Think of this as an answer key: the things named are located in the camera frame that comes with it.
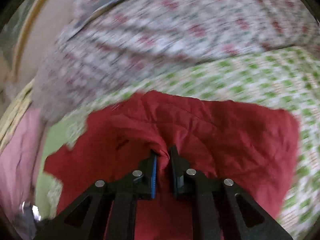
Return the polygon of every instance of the green checkered bedsheet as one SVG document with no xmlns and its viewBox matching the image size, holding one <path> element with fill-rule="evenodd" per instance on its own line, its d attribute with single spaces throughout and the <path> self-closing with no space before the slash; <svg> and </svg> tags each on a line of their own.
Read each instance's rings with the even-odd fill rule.
<svg viewBox="0 0 320 240">
<path fill-rule="evenodd" d="M 300 121 L 301 147 L 294 183 L 285 197 L 278 222 L 294 239 L 302 239 L 320 215 L 319 67 L 320 62 L 301 47 L 232 57 L 144 80 L 80 107 L 65 116 L 60 124 L 67 127 L 63 132 L 68 146 L 73 147 L 85 131 L 90 112 L 141 90 L 287 109 Z M 52 217 L 62 184 L 52 177 L 49 179 L 51 186 L 45 197 L 51 211 L 42 215 Z"/>
</svg>

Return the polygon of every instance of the floral blanket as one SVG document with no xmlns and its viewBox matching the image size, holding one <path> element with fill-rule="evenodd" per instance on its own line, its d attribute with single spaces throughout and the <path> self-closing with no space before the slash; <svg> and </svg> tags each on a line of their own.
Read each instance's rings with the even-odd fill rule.
<svg viewBox="0 0 320 240">
<path fill-rule="evenodd" d="M 51 129 L 55 134 L 65 134 L 66 139 L 46 154 L 53 154 L 64 143 L 73 147 L 77 138 L 85 132 L 85 120 L 90 112 L 125 100 L 136 91 L 158 90 L 202 100 L 231 99 L 283 108 L 300 121 L 301 149 L 294 183 L 286 195 L 278 222 L 294 239 L 303 239 L 320 216 L 319 66 L 320 61 L 305 49 L 291 47 L 231 57 L 145 79 L 65 116 Z M 51 186 L 42 190 L 41 184 Z M 41 216 L 55 216 L 62 187 L 59 181 L 40 170 L 36 205 L 41 206 L 43 201 L 50 203 L 50 212 L 45 213 L 39 208 Z"/>
<path fill-rule="evenodd" d="M 79 17 L 101 1 L 77 4 Z M 300 0 L 125 0 L 69 39 L 75 29 L 61 35 L 35 79 L 33 101 L 51 122 L 101 95 L 203 62 L 292 45 L 320 51 L 317 23 Z"/>
</svg>

